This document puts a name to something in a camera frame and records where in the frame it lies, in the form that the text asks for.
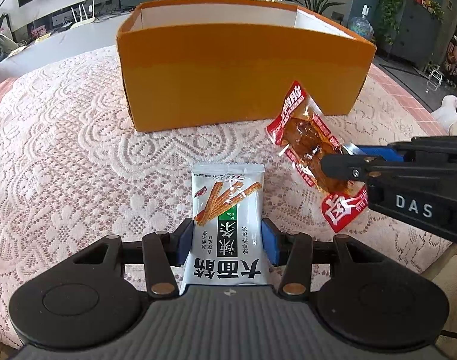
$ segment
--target snack bag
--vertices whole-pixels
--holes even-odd
[[[192,168],[194,230],[187,284],[267,284],[261,240],[264,166],[198,163]]]
[[[326,154],[358,154],[351,143],[343,147],[328,128],[324,115],[313,98],[295,81],[285,96],[282,112],[267,126],[270,140],[294,164],[310,186],[328,193],[321,211],[331,228],[338,233],[367,206],[367,192],[361,183],[327,177],[320,160]]]

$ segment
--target orange cardboard box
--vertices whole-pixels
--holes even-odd
[[[160,0],[117,33],[137,131],[274,119],[294,80],[325,115],[349,113],[375,46],[296,5]]]

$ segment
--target bed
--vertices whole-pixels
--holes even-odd
[[[359,144],[425,135],[370,77],[353,111],[329,122],[343,139]],[[17,79],[0,103],[0,341],[21,345],[7,307],[24,282],[104,235],[139,240],[148,232],[173,231],[191,216],[190,168],[198,161],[265,164],[264,216],[284,231],[330,240],[322,195],[276,155],[266,124],[135,132],[114,46]],[[344,232],[416,272],[450,245],[370,211]],[[281,271],[273,271],[275,285]],[[183,272],[174,269],[177,282]],[[314,266],[312,289],[328,275],[326,266]],[[141,267],[128,266],[125,276],[144,289]]]

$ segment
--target screw head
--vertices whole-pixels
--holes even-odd
[[[232,295],[235,295],[237,293],[237,291],[235,291],[234,289],[230,288],[228,289],[227,291],[224,291],[224,294],[227,295],[229,298],[232,296]]]
[[[150,289],[156,295],[168,295],[174,292],[175,287],[170,283],[157,283],[154,284]]]
[[[284,285],[282,290],[287,295],[302,295],[305,291],[307,291],[307,288],[300,283],[288,283]]]

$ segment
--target dark gray cabinet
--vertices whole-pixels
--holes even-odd
[[[412,62],[422,70],[432,57],[440,27],[440,21],[427,9],[414,0],[407,0],[390,54]]]

